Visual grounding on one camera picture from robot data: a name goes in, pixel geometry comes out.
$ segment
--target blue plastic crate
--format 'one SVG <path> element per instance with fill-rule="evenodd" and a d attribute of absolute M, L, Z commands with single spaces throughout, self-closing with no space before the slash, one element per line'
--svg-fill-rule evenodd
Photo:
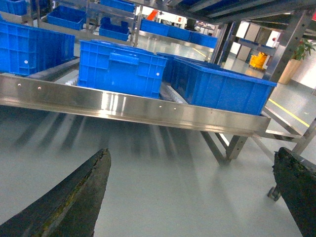
<path fill-rule="evenodd" d="M 129 35 L 128 23 L 122 21 L 121 26 L 112 25 L 110 18 L 104 17 L 101 20 L 99 35 L 127 41 Z"/>
<path fill-rule="evenodd" d="M 188 62 L 197 63 L 197 64 L 204 65 L 206 67 L 211 67 L 211 68 L 214 68 L 214 69 L 221 68 L 217 64 L 207 63 L 207 62 L 200 61 L 200 60 L 197 60 L 197 59 L 181 57 L 181 56 L 177 56 L 177 55 L 173 55 L 173 54 L 157 53 L 157 55 L 168 59 L 168 61 L 166 63 L 166 67 L 164 68 L 164 71 L 163 71 L 162 80 L 167 82 L 167 83 L 170 83 L 170 84 L 174 84 L 175 83 L 175 78 L 174 78 L 174 75 L 173 75 L 173 72 L 174 72 L 174 70 L 173 70 L 173 68 L 174 68 L 174 58 L 180 58 L 180 59 L 186 60 Z"/>
<path fill-rule="evenodd" d="M 199 45 L 203 45 L 203 46 L 206 46 L 209 48 L 215 48 L 217 38 L 212 37 L 212 36 L 203 35 L 203 34 L 200 34 L 197 32 L 191 32 L 190 42 L 196 43 Z"/>
<path fill-rule="evenodd" d="M 81 30 L 86 21 L 86 13 L 70 7 L 59 6 L 47 15 L 49 24 Z"/>
<path fill-rule="evenodd" d="M 27 13 L 25 0 L 0 0 L 0 11 L 23 16 Z"/>
<path fill-rule="evenodd" d="M 143 19 L 140 25 L 140 30 L 161 36 L 168 36 L 169 26 Z"/>
<path fill-rule="evenodd" d="M 174 59 L 172 87 L 192 105 L 260 115 L 273 87 L 271 81 L 225 69 L 212 69 L 180 58 Z"/>
<path fill-rule="evenodd" d="M 40 9 L 45 9 L 48 7 L 48 0 L 39 0 Z M 36 10 L 36 0 L 32 0 L 32 10 Z"/>
<path fill-rule="evenodd" d="M 158 98 L 166 61 L 139 48 L 81 41 L 78 85 Z"/>
<path fill-rule="evenodd" d="M 134 12 L 135 9 L 135 4 L 121 0 L 101 0 L 100 3 L 123 11 Z"/>
<path fill-rule="evenodd" d="M 188 30 L 180 29 L 178 27 L 169 26 L 168 36 L 171 38 L 189 41 L 191 32 Z"/>
<path fill-rule="evenodd" d="M 0 71 L 22 76 L 74 57 L 75 37 L 0 21 Z"/>

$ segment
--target orange object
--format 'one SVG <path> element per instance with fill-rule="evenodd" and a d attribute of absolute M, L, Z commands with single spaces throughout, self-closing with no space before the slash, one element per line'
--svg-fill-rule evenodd
<path fill-rule="evenodd" d="M 267 59 L 267 55 L 265 53 L 259 52 L 258 56 L 252 55 L 250 59 L 250 65 L 254 68 L 263 69 L 262 66 L 264 65 Z"/>
<path fill-rule="evenodd" d="M 152 13 L 150 13 L 149 16 L 147 17 L 147 20 L 152 21 L 156 17 L 158 12 L 159 12 L 158 10 L 153 10 Z"/>

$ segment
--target potted plant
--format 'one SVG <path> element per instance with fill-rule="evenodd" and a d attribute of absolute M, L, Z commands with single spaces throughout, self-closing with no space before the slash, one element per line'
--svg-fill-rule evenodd
<path fill-rule="evenodd" d="M 309 42 L 307 39 L 302 39 L 299 42 L 297 49 L 294 51 L 291 60 L 287 63 L 278 82 L 287 85 L 294 76 L 296 70 L 300 67 L 302 60 L 305 59 L 306 54 L 309 53 L 310 55 L 311 50 L 315 51 L 315 46 L 315 44 Z"/>

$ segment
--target yellow floor line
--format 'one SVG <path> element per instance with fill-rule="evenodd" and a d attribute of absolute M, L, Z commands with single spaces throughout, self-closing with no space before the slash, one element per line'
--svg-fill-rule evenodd
<path fill-rule="evenodd" d="M 196 52 L 198 52 L 200 55 L 203 55 L 204 57 L 206 57 L 206 55 L 204 54 L 204 53 L 202 53 L 202 52 L 200 52 L 200 51 L 198 51 L 197 49 L 195 49 L 195 48 L 192 48 L 192 49 L 194 49 Z"/>
<path fill-rule="evenodd" d="M 309 127 L 308 123 L 304 122 L 303 120 L 301 120 L 299 117 L 297 117 L 296 115 L 292 114 L 289 110 L 287 110 L 286 108 L 282 107 L 281 105 L 279 105 L 277 102 L 273 101 L 272 99 L 269 99 L 269 101 L 271 103 L 273 103 L 274 105 L 278 106 L 280 109 L 282 109 L 284 112 L 286 112 L 287 114 L 291 115 L 293 118 L 295 118 L 296 120 L 298 120 L 299 122 L 301 122 L 302 124 L 304 124 L 306 127 Z"/>

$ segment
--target crate handle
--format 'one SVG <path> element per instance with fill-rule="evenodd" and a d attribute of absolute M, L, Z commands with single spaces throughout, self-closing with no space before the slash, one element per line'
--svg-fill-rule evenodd
<path fill-rule="evenodd" d="M 127 55 L 122 55 L 122 54 L 117 54 L 117 53 L 110 53 L 110 60 L 120 62 L 120 63 L 132 64 L 132 65 L 139 64 L 138 58 L 132 57 L 132 56 L 127 56 Z"/>

